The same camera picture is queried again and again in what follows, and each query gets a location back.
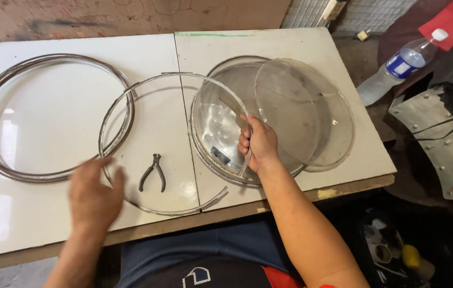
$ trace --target end cutting pliers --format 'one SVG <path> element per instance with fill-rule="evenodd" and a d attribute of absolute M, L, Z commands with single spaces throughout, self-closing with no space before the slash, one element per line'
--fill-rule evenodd
<path fill-rule="evenodd" d="M 148 169 L 145 171 L 145 173 L 141 177 L 140 187 L 139 187 L 140 192 L 143 192 L 143 184 L 145 183 L 145 180 L 147 179 L 150 172 L 152 172 L 152 170 L 154 170 L 154 166 L 157 169 L 157 172 L 159 173 L 159 177 L 161 178 L 161 182 L 162 182 L 161 192 L 164 192 L 164 189 L 166 188 L 166 180 L 164 178 L 163 171 L 161 170 L 161 166 L 159 166 L 159 159 L 161 159 L 161 155 L 154 154 L 154 161 L 152 162 L 152 166 L 148 167 Z"/>

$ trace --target green marker line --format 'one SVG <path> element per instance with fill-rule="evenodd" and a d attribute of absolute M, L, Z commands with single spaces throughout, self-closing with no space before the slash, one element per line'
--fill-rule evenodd
<path fill-rule="evenodd" d="M 175 36 L 216 36 L 216 37 L 249 37 L 253 35 L 228 35 L 219 33 L 184 33 L 175 32 Z"/>

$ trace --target white logo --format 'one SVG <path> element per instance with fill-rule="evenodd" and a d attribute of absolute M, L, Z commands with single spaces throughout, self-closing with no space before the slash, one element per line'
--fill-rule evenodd
<path fill-rule="evenodd" d="M 197 281 L 197 280 L 196 280 L 196 272 L 195 272 L 195 270 L 197 270 L 197 269 L 201 269 L 201 270 L 207 272 L 207 279 Z M 203 268 L 203 267 L 195 267 L 195 268 L 193 268 L 193 269 L 191 270 L 191 272 L 189 272 L 189 274 L 187 274 L 186 277 L 182 278 L 182 286 L 183 286 L 183 288 L 185 288 L 185 279 L 186 279 L 187 277 L 191 276 L 191 275 L 193 275 L 193 280 L 194 280 L 194 284 L 195 284 L 195 285 L 202 284 L 202 283 L 205 283 L 205 282 L 209 282 L 209 281 L 211 280 L 211 275 L 210 275 L 208 269 Z"/>

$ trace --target blue bottle label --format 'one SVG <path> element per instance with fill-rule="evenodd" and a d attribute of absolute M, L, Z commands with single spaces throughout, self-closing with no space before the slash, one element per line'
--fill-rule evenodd
<path fill-rule="evenodd" d="M 417 70 L 415 66 L 411 66 L 409 63 L 404 61 L 399 52 L 397 52 L 386 62 L 386 67 L 390 74 L 399 79 L 406 79 L 412 72 Z"/>

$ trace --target wooden table edge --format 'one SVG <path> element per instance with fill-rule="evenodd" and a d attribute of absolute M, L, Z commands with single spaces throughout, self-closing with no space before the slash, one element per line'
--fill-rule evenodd
<path fill-rule="evenodd" d="M 384 187 L 394 182 L 393 174 L 386 174 L 331 187 L 306 191 L 310 201 L 324 200 L 346 194 L 357 193 L 364 190 Z M 114 245 L 131 240 L 142 239 L 150 236 L 175 232 L 197 226 L 228 221 L 244 216 L 270 211 L 267 200 L 260 200 L 237 206 L 206 211 L 200 214 L 168 219 L 141 226 L 134 226 L 109 232 L 105 245 Z M 49 245 L 27 248 L 0 254 L 0 268 L 29 263 L 46 258 L 56 257 L 63 248 L 64 241 Z"/>

